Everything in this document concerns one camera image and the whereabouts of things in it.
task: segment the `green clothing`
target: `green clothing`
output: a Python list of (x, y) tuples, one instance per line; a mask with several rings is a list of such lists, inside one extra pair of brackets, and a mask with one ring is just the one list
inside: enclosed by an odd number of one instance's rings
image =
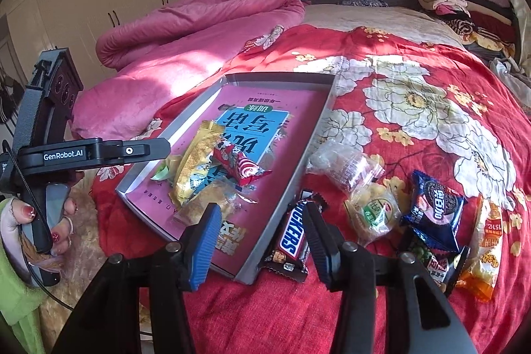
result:
[[(6, 203), (0, 203), (0, 214)], [(0, 313), (29, 354), (45, 354), (38, 308), (46, 293), (25, 284), (13, 270), (0, 242)]]

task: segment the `pink comforter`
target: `pink comforter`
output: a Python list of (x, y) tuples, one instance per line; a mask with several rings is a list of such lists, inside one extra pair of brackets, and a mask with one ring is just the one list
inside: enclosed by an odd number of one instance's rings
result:
[(166, 102), (214, 74), (249, 39), (301, 23), (300, 0), (180, 0), (102, 35), (101, 62), (119, 71), (84, 91), (72, 132), (130, 139)]

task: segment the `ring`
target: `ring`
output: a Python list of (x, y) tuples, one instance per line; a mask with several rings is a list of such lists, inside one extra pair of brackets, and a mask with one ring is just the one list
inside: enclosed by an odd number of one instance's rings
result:
[(71, 236), (72, 234), (74, 234), (74, 223), (72, 222), (72, 220), (68, 216), (63, 216), (63, 218), (65, 218), (68, 222), (70, 222), (70, 234), (69, 234), (69, 236)]

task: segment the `bed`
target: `bed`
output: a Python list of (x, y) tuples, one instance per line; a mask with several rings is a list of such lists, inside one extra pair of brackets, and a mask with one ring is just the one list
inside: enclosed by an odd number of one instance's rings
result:
[[(384, 0), (390, 8), (311, 1), (302, 24), (275, 26), (249, 39), (218, 71), (160, 108), (138, 138), (156, 137), (223, 74), (339, 75), (338, 99), (321, 140), (334, 138), (381, 161), (386, 169), (382, 182), (395, 191), (403, 211), (411, 200), (414, 169), (467, 197), (458, 231), (461, 245), (471, 239), (480, 193), (503, 208), (503, 252), (493, 299), (481, 303), (462, 289), (450, 297), (478, 352), (501, 352), (531, 303), (531, 124), (503, 84), (447, 26), (414, 10), (416, 0)], [(106, 255), (142, 256), (163, 241), (116, 196), (114, 188), (126, 170), (102, 169), (92, 185), (99, 242)], [(321, 177), (306, 176), (304, 185), (330, 204), (325, 219), (355, 239), (342, 207), (344, 196)], [(395, 237), (369, 249), (393, 255)], [(141, 298), (149, 307), (145, 293)], [(255, 284), (246, 286), (211, 272), (197, 293), (185, 296), (200, 353), (329, 352), (339, 300), (319, 282), (312, 264), (304, 284), (262, 271)], [(383, 290), (378, 290), (376, 313), (375, 352), (381, 353), (386, 339)]]

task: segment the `red candy wrapper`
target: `red candy wrapper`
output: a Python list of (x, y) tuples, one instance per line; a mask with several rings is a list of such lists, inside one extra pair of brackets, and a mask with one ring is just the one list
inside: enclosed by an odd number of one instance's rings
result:
[(214, 158), (236, 179), (240, 186), (245, 186), (271, 173), (251, 161), (238, 146), (227, 140), (222, 140), (214, 148)]

